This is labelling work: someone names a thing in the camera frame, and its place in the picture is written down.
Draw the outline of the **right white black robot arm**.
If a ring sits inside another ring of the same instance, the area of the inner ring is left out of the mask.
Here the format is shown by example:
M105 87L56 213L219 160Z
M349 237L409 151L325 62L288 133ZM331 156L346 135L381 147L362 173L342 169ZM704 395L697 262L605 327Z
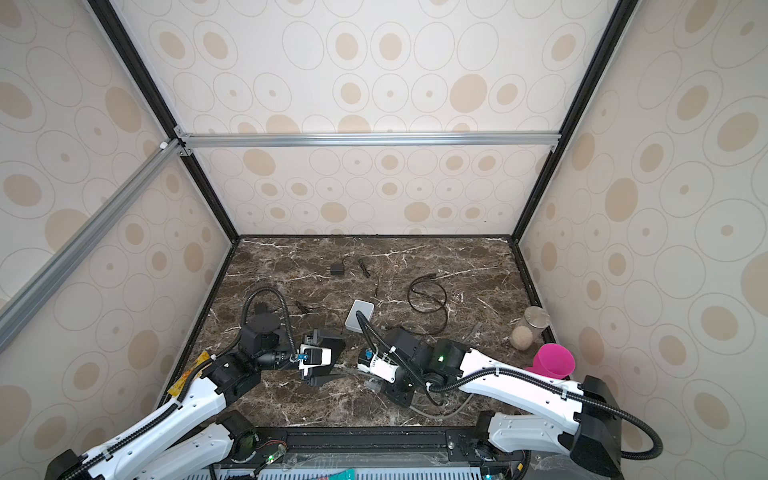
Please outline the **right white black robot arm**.
M462 391L519 409L479 420L480 439L502 452L535 450L566 454L581 468L619 479L624 460L648 461L663 452L660 435L618 407L604 381L553 379L497 361L466 344L443 339L427 344L398 328L381 336L360 310L352 314L368 345L358 367L376 377L383 394L411 408L416 391L432 403Z

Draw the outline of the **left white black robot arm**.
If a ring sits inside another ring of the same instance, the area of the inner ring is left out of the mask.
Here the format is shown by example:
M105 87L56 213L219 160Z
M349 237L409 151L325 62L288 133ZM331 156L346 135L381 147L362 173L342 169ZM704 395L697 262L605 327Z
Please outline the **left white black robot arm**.
M275 287L260 287L245 300L235 339L194 367L176 397L84 454L67 450L58 455L45 477L132 479L190 430L255 388L263 370L297 361L286 298Z

